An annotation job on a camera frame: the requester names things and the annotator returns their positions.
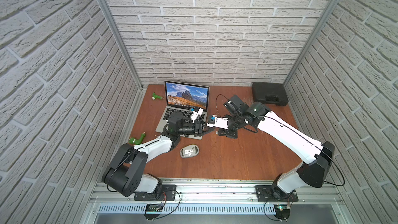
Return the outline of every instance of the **computer mouse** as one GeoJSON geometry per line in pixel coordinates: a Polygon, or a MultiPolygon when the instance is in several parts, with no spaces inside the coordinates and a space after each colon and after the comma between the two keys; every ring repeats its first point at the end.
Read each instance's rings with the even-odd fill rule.
{"type": "Polygon", "coordinates": [[[181,149],[180,156],[182,158],[194,157],[198,153],[199,153],[199,147],[196,144],[190,144],[181,149]]]}

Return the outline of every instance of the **laptop screen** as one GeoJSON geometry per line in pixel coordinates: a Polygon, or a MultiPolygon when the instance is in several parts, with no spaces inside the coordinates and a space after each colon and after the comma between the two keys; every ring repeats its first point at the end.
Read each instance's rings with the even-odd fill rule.
{"type": "Polygon", "coordinates": [[[166,87],[167,105],[187,109],[200,107],[207,111],[209,87],[176,82],[164,82],[164,84],[166,87]]]}

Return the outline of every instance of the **metal profile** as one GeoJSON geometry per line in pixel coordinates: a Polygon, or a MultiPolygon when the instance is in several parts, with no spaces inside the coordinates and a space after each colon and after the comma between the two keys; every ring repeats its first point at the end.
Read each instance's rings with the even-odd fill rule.
{"type": "Polygon", "coordinates": [[[286,87],[287,83],[291,80],[293,77],[294,73],[296,72],[297,68],[301,64],[301,61],[304,59],[305,55],[307,52],[310,50],[311,45],[314,43],[316,38],[318,37],[319,33],[323,29],[324,25],[326,24],[327,20],[329,19],[331,13],[333,12],[334,8],[336,7],[337,3],[340,0],[329,0],[325,9],[323,10],[321,16],[319,17],[318,21],[316,22],[314,28],[311,31],[310,36],[308,37],[307,41],[305,42],[303,48],[301,49],[300,53],[298,54],[298,57],[293,64],[292,68],[290,69],[289,73],[287,74],[287,77],[285,81],[283,82],[283,86],[286,87]]]}
{"type": "Polygon", "coordinates": [[[127,67],[129,68],[132,77],[134,78],[135,83],[137,84],[137,87],[140,91],[142,91],[142,82],[140,80],[140,77],[138,76],[137,71],[135,70],[135,67],[131,61],[130,53],[127,50],[126,44],[123,41],[122,35],[120,34],[119,29],[117,28],[116,21],[113,17],[113,14],[111,12],[111,8],[108,5],[108,2],[106,0],[97,0],[98,5],[102,10],[102,13],[106,19],[106,21],[109,24],[109,28],[112,31],[113,37],[116,40],[117,45],[120,48],[120,52],[122,53],[126,63],[127,67]]]}

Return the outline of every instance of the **laptop keyboard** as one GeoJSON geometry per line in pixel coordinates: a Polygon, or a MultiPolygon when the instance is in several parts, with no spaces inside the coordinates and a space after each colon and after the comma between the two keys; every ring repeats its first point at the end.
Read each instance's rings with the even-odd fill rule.
{"type": "MultiPolygon", "coordinates": [[[[184,117],[188,117],[188,118],[189,118],[189,121],[183,120],[185,123],[192,122],[192,120],[191,120],[192,111],[186,111],[186,110],[181,110],[181,109],[180,109],[180,110],[177,110],[177,109],[173,109],[173,108],[167,108],[166,113],[165,113],[164,116],[163,116],[163,120],[164,120],[164,121],[168,120],[169,117],[170,117],[170,115],[172,114],[172,112],[175,112],[175,111],[180,111],[180,112],[182,112],[182,114],[184,115],[184,117]]],[[[201,116],[198,116],[198,117],[196,118],[196,120],[201,120],[201,121],[203,121],[203,120],[204,120],[204,117],[205,117],[205,115],[202,114],[201,116]]]]}

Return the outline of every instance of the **wooden tabletop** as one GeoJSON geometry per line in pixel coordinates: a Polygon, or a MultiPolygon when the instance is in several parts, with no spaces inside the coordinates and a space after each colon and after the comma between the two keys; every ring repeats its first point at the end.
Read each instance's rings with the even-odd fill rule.
{"type": "MultiPolygon", "coordinates": [[[[212,86],[208,114],[217,114],[215,100],[218,94],[224,94],[226,97],[236,94],[249,106],[253,103],[251,87],[212,86]]],[[[222,105],[224,101],[225,98],[220,96],[217,102],[222,116],[228,114],[228,110],[222,105]]],[[[297,127],[288,106],[267,106],[281,119],[297,127]]],[[[164,85],[149,85],[131,136],[139,138],[142,132],[146,132],[144,142],[155,139],[159,135],[155,129],[165,107],[164,85]],[[152,100],[153,92],[164,98],[152,100]]],[[[204,135],[202,140],[181,137],[174,150],[149,161],[144,172],[156,177],[274,180],[280,173],[291,170],[301,162],[294,152],[265,132],[259,131],[255,134],[240,129],[238,138],[231,139],[218,136],[216,130],[204,135]],[[199,154],[195,157],[181,158],[179,151],[190,144],[199,147],[199,154]]]]}

